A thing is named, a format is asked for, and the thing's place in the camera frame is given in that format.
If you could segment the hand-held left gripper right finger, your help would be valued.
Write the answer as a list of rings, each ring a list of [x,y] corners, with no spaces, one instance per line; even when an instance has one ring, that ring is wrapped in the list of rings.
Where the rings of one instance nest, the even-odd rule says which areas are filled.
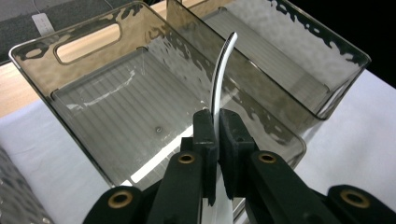
[[[244,197],[248,182],[248,157],[256,144],[241,117],[232,110],[219,112],[219,165],[227,197]]]

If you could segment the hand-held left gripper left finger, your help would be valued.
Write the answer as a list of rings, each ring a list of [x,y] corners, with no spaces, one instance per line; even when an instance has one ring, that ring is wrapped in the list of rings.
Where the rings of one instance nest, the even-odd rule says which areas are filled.
[[[212,115],[208,109],[196,112],[192,117],[192,137],[183,137],[182,151],[192,151],[203,159],[203,197],[213,206],[216,201],[217,162],[219,147],[214,132]]]

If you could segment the smoky clear plastic bin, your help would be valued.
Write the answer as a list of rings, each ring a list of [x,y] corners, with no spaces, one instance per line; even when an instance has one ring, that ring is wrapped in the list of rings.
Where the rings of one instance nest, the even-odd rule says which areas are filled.
[[[105,180],[140,189],[192,136],[216,60],[141,2],[19,44],[9,57]]]
[[[318,119],[328,119],[371,62],[289,0],[166,0],[167,20],[215,61],[235,32],[230,66],[252,65]]]
[[[54,224],[2,147],[0,147],[0,224]]]

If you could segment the white table mat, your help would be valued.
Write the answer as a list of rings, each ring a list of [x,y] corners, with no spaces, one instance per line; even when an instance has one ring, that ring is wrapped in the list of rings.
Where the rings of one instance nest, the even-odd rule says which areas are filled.
[[[332,116],[304,138],[298,176],[326,193],[364,189],[396,212],[396,89],[365,71]],[[27,179],[55,224],[81,224],[108,189],[41,101],[0,118],[0,147]]]

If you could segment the white power strip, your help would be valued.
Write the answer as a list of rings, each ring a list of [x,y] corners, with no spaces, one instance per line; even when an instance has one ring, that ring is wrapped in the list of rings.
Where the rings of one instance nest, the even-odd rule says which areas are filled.
[[[55,32],[46,13],[38,13],[32,16],[37,31],[41,36],[49,35]]]

